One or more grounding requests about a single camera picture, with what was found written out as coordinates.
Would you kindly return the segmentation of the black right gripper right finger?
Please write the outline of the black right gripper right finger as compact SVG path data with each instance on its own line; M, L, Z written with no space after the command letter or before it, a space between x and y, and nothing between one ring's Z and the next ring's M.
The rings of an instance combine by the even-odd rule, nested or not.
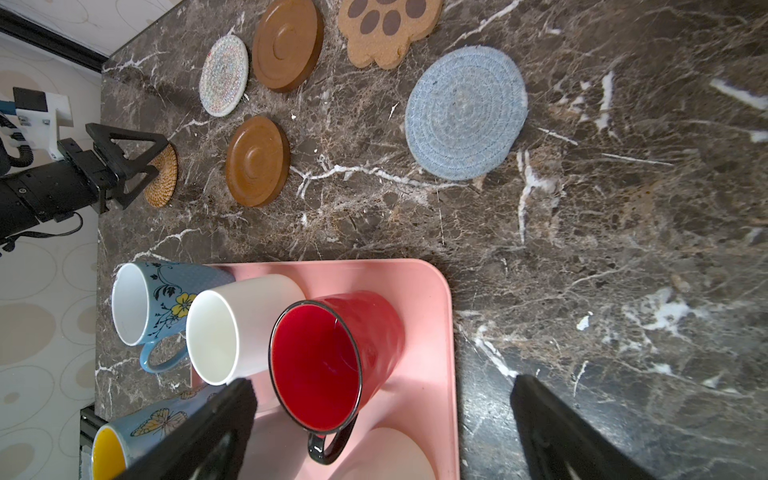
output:
M516 377L510 395L532 479L651 479L532 375Z

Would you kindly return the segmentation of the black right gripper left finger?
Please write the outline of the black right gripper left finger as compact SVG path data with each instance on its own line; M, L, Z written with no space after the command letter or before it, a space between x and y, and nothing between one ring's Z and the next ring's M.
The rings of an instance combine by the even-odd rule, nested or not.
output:
M233 381L118 477L236 479L257 407L252 382Z

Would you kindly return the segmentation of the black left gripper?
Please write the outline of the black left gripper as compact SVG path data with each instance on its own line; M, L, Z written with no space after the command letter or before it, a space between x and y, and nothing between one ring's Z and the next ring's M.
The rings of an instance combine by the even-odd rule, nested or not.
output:
M109 210L111 199L122 210L127 209L159 175L159 170L148 165L169 145L168 139L158 133L129 130L99 123L88 123L85 130L93 140L93 150L82 150L71 139L57 142L59 152L70 165L67 175L67 202L82 208L90 206L97 214ZM149 143L135 157L129 157L118 141ZM147 165L130 179L119 180L108 165Z

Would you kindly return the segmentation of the red mug black handle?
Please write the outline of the red mug black handle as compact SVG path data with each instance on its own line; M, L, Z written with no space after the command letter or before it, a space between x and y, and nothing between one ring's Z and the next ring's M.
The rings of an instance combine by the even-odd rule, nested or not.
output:
M330 465L342 454L360 410L402 358L405 327L382 295L328 295L289 305L269 340L278 401L308 433L308 455Z

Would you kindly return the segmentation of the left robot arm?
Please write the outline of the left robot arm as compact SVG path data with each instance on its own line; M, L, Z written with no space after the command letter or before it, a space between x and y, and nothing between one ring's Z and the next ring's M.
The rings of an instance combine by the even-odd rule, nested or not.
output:
M92 148L84 150L73 139L54 140L63 156L33 167L31 137L14 125L9 115L21 116L17 101L1 103L1 132L18 144L18 156L1 150L1 249L11 252L22 237L52 238L36 231L40 224L65 221L92 207L108 211L114 201L129 207L159 175L152 161L170 146L158 133L87 123Z

